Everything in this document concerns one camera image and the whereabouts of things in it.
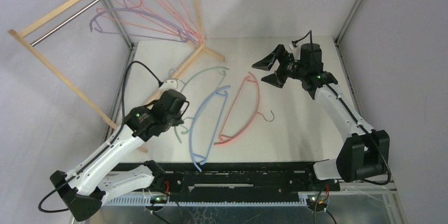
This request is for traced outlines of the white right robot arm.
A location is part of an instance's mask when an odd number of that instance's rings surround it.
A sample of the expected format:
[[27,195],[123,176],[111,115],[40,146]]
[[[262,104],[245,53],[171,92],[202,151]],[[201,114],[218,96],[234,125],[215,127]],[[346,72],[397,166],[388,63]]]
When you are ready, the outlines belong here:
[[391,180],[388,165],[390,137],[385,130],[376,130],[356,111],[343,94],[335,76],[323,69],[322,50],[319,44],[306,43],[299,48],[299,59],[279,44],[269,55],[255,62],[252,68],[270,71],[279,63],[274,73],[262,81],[282,88],[287,79],[301,82],[302,88],[321,105],[339,131],[343,145],[334,159],[315,162],[313,171],[305,176],[311,190],[319,190],[327,180],[345,182],[374,182],[372,177],[387,175],[384,185]]

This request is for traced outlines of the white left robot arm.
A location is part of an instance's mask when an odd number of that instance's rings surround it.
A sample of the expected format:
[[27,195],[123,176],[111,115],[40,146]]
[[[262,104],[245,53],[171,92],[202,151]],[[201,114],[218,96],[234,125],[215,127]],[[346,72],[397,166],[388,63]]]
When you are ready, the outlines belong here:
[[55,192],[76,221],[89,219],[105,203],[126,193],[165,189],[165,172],[154,160],[117,175],[109,176],[109,172],[152,137],[181,125],[184,105],[189,102],[182,93],[164,91],[149,105],[131,109],[118,130],[78,166],[50,176]]

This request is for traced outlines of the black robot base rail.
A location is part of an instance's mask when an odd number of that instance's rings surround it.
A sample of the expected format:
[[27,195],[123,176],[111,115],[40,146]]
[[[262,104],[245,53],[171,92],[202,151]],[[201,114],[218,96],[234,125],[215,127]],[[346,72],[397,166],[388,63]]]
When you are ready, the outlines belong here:
[[130,194],[170,195],[185,204],[292,204],[299,194],[314,194],[326,184],[317,179],[313,162],[206,163],[160,162],[165,174]]

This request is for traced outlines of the purple plastic hanger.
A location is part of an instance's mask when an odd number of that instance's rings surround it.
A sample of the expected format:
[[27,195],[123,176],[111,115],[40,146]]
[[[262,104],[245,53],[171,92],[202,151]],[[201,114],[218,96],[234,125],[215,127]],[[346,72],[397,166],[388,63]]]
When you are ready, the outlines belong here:
[[148,13],[140,8],[138,8],[137,0],[115,0],[120,7],[107,10],[105,8],[96,9],[97,14],[92,17],[89,22],[90,32],[96,32],[99,34],[113,34],[120,35],[119,32],[107,31],[101,26],[100,20],[108,19],[113,20],[108,16],[109,12],[117,12],[120,16],[122,22],[125,26],[130,29],[124,34],[130,38],[136,38],[138,40],[163,40],[178,43],[190,43],[190,42],[180,42],[167,38],[164,34],[151,30],[153,26],[150,20],[160,20],[161,18]]

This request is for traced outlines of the green plastic hanger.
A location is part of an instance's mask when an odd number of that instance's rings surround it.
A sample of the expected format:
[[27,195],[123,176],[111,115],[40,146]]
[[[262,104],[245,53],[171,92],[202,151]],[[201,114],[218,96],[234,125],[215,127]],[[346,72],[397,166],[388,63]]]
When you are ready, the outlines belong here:
[[[184,92],[186,90],[186,88],[189,87],[189,85],[193,85],[194,83],[198,83],[198,82],[210,83],[213,80],[215,80],[216,86],[214,87],[214,90],[217,90],[222,85],[222,82],[225,80],[225,78],[227,77],[229,70],[230,70],[230,68],[224,67],[224,66],[208,67],[208,68],[205,68],[205,69],[202,69],[202,70],[196,72],[189,79],[182,80],[180,78],[175,78],[174,73],[177,70],[171,69],[170,70],[170,72],[172,73],[171,78],[169,78],[165,82],[173,83],[175,89],[177,89],[179,92]],[[206,80],[206,76],[210,76],[212,73],[219,75],[219,77],[216,76],[216,78],[218,78],[219,81],[217,81],[217,79],[214,79],[214,78],[212,78],[211,80]]]

